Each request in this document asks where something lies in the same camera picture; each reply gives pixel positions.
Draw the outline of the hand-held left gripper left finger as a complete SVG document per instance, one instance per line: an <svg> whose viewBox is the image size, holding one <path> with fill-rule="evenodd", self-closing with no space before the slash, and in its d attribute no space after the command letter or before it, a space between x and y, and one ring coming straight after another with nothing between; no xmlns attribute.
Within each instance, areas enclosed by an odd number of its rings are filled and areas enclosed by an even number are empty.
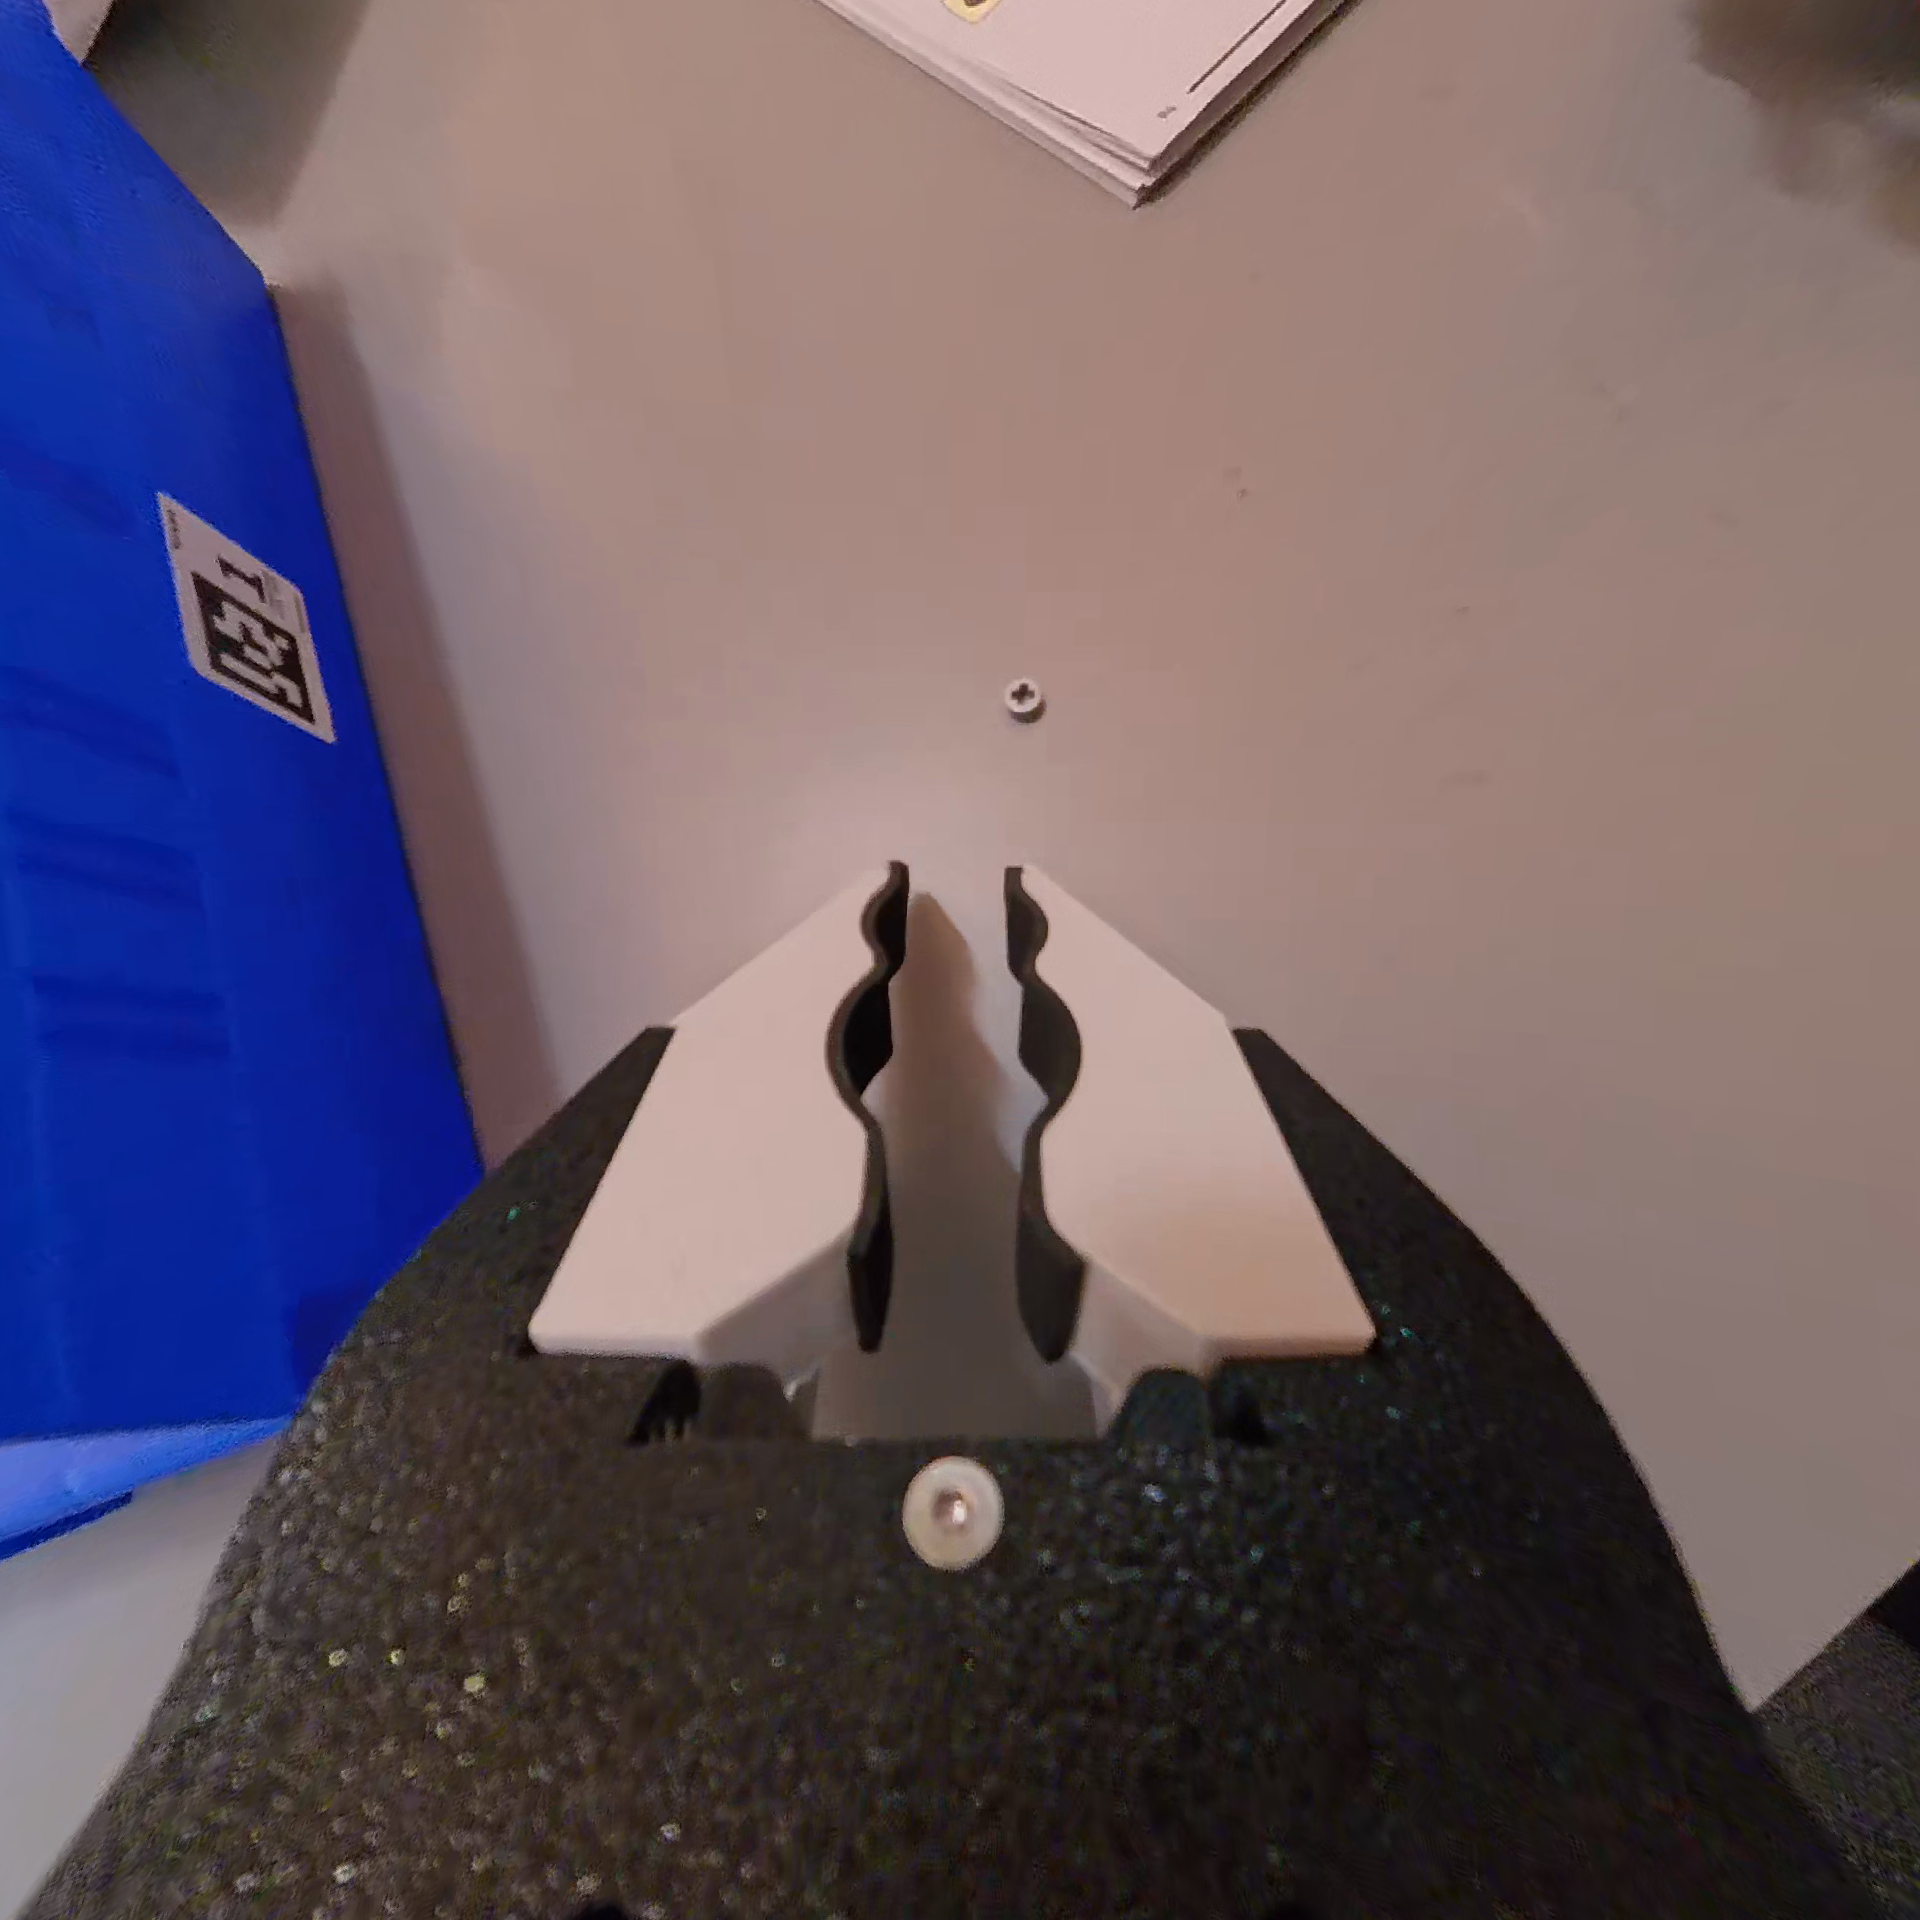
<svg viewBox="0 0 1920 1920"><path fill-rule="evenodd" d="M897 1269L866 1090L894 1059L908 866L859 874L673 1022L529 1325L541 1356L757 1365L876 1354Z"/></svg>

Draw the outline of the grey desk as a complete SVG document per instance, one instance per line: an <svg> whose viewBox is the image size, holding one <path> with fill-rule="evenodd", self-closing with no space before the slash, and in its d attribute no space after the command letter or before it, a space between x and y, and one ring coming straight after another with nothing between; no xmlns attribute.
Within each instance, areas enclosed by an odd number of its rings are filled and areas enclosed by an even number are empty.
<svg viewBox="0 0 1920 1920"><path fill-rule="evenodd" d="M1916 251L1689 4L1346 4L1138 209L828 4L78 60L277 301L478 1154L898 857L989 1354L1031 860L1506 1261L1748 1698L1906 1573Z"/></svg>

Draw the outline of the white instruction booklet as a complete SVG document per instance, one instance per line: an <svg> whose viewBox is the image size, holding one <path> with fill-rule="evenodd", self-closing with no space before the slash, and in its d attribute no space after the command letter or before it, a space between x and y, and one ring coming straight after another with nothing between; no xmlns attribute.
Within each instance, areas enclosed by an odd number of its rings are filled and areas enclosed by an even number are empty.
<svg viewBox="0 0 1920 1920"><path fill-rule="evenodd" d="M1127 205L1151 200L1342 2L829 2Z"/></svg>

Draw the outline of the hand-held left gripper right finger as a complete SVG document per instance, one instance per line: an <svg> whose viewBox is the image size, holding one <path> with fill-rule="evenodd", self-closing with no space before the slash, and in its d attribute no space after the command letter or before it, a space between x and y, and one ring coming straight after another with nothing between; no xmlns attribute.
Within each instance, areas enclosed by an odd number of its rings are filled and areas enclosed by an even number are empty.
<svg viewBox="0 0 1920 1920"><path fill-rule="evenodd" d="M1036 866L1001 885L1023 1330L1093 1413L1151 1373L1366 1354L1375 1321L1230 1019Z"/></svg>

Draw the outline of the blue labelled plastic bin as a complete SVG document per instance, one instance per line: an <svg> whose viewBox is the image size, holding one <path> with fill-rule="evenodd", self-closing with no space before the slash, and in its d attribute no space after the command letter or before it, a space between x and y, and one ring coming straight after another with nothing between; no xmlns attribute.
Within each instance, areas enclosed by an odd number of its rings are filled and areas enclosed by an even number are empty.
<svg viewBox="0 0 1920 1920"><path fill-rule="evenodd" d="M14 1556L285 1427L482 1162L271 290L2 41Z"/></svg>

